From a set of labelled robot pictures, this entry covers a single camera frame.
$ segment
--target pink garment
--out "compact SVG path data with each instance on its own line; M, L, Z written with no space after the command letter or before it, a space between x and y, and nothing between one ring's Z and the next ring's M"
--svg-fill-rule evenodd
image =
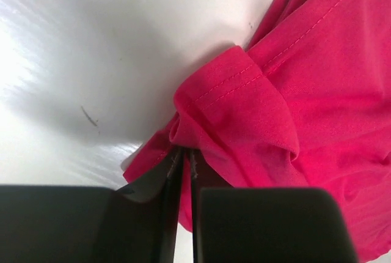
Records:
M338 202L361 261L391 249L391 0L274 0L250 43L177 90L177 113L124 173L198 148L234 187L312 186ZM180 223L191 229L189 167Z

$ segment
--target red fabric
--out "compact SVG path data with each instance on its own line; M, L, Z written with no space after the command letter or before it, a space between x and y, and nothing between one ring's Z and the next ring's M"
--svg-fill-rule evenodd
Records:
M361 261L391 249L391 0L274 0L248 52L191 75L177 113L124 173L198 148L235 187L316 186L338 202ZM189 171L180 223L191 229Z

